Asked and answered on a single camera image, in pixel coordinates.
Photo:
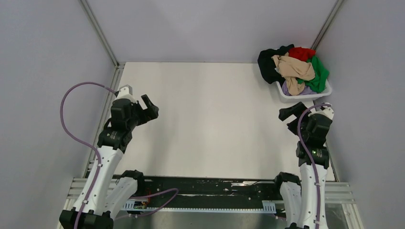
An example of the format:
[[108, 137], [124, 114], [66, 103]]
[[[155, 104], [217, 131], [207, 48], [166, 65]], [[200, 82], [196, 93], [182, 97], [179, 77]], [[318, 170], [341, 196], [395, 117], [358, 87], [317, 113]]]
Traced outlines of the beige t-shirt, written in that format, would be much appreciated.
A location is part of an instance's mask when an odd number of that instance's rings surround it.
[[305, 83], [299, 83], [298, 79], [310, 81], [315, 78], [315, 71], [309, 62], [281, 55], [272, 56], [272, 60], [285, 79], [288, 92], [292, 96], [299, 95], [305, 88]]

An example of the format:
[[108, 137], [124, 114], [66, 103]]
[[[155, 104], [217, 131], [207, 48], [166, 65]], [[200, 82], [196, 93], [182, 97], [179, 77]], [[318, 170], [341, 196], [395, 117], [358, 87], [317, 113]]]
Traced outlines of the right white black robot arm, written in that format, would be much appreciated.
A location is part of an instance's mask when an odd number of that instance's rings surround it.
[[325, 143], [334, 111], [327, 103], [306, 107], [299, 102], [280, 109], [278, 117], [284, 121], [292, 115], [295, 120], [287, 126], [299, 138], [296, 156], [300, 176], [280, 172], [273, 194], [284, 201], [287, 228], [326, 229], [325, 186], [330, 154]]

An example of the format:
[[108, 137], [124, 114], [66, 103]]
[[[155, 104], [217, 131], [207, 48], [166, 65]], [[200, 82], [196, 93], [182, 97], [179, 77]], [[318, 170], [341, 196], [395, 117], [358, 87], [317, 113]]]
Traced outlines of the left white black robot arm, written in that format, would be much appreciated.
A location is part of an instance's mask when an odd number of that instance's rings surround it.
[[111, 229], [128, 198], [145, 194], [143, 173], [137, 170], [126, 170], [113, 191], [107, 192], [135, 127], [159, 116], [159, 108], [149, 97], [144, 94], [141, 98], [146, 109], [131, 95], [119, 96], [113, 101], [111, 117], [99, 134], [95, 163], [85, 186], [72, 209], [60, 214], [59, 222], [64, 229]]

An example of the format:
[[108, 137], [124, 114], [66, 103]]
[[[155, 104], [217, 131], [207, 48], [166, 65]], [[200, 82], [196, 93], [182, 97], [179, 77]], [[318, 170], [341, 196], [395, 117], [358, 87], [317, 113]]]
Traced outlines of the white plastic basket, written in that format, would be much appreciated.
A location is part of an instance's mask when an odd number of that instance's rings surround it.
[[329, 96], [332, 93], [332, 87], [329, 84], [329, 81], [326, 80], [326, 87], [322, 93], [319, 94], [308, 94], [308, 95], [297, 95], [297, 96], [287, 96], [282, 92], [282, 87], [279, 82], [275, 82], [276, 88], [278, 90], [279, 99], [282, 103], [298, 103], [298, 102], [307, 102], [314, 101], [319, 98]]

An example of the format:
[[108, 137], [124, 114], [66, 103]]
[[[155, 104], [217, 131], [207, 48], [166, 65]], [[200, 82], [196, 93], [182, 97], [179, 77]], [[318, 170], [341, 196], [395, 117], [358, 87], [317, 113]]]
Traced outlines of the lilac t-shirt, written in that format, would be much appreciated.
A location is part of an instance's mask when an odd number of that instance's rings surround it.
[[[284, 95], [291, 96], [291, 94], [288, 91], [286, 82], [284, 82], [282, 84], [281, 89], [282, 89], [282, 92]], [[317, 92], [311, 90], [311, 88], [309, 86], [305, 86], [304, 90], [301, 93], [299, 93], [298, 95], [310, 95], [310, 94], [317, 94]]]

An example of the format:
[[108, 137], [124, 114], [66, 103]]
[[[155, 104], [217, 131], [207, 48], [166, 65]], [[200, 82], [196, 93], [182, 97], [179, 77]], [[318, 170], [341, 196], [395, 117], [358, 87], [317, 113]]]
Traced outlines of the green t-shirt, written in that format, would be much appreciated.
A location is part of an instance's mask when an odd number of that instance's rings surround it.
[[315, 78], [309, 81], [297, 79], [297, 82], [304, 83], [316, 93], [322, 93], [326, 88], [326, 80], [330, 72], [324, 67], [324, 65], [316, 55], [314, 55], [311, 59], [308, 59], [307, 62], [312, 64], [313, 70], [315, 72]]

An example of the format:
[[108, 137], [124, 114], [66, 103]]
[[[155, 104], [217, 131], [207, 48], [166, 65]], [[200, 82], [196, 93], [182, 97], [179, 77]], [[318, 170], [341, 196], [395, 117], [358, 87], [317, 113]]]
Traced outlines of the black t-shirt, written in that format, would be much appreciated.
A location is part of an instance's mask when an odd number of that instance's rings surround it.
[[262, 75], [262, 78], [268, 83], [272, 84], [274, 82], [279, 82], [281, 85], [284, 83], [285, 79], [280, 73], [276, 71], [276, 65], [272, 57], [274, 55], [285, 55], [290, 49], [294, 48], [294, 44], [288, 46], [281, 46], [279, 49], [267, 49], [260, 52], [257, 59], [257, 63]]

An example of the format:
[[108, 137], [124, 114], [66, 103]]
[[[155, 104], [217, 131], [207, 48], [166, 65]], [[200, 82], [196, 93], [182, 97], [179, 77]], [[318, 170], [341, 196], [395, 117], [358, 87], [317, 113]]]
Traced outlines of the red t-shirt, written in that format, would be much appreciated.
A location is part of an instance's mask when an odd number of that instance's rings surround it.
[[288, 51], [288, 56], [306, 62], [316, 54], [316, 51], [309, 48], [294, 47]]

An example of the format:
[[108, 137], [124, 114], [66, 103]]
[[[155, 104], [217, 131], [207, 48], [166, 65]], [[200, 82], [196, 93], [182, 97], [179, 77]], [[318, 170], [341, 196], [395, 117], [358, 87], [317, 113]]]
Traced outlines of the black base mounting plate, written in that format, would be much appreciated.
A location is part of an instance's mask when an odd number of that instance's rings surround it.
[[141, 208], [261, 208], [263, 201], [282, 200], [283, 182], [301, 184], [298, 176], [284, 172], [273, 180], [148, 177], [140, 172], [135, 177], [140, 184], [129, 200]]

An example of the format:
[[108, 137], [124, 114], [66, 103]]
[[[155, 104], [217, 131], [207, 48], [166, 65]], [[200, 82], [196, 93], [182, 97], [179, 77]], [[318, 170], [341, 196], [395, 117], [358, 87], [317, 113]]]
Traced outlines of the aluminium frame rail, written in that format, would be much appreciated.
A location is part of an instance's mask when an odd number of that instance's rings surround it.
[[[69, 189], [63, 210], [70, 210], [74, 205], [76, 199], [78, 199], [81, 194], [81, 190], [84, 188], [86, 178], [74, 178], [71, 187]], [[355, 205], [355, 200], [352, 195], [351, 188], [348, 183], [344, 182], [326, 182], [325, 187], [325, 203], [328, 206], [338, 205], [338, 210], [344, 211], [344, 213], [337, 214], [337, 216], [342, 216], [343, 220], [348, 220], [347, 224], [349, 228], [362, 228], [362, 223], [357, 217], [358, 210]], [[275, 215], [285, 216], [284, 213], [284, 202], [281, 201], [268, 201], [276, 205], [277, 213]]]

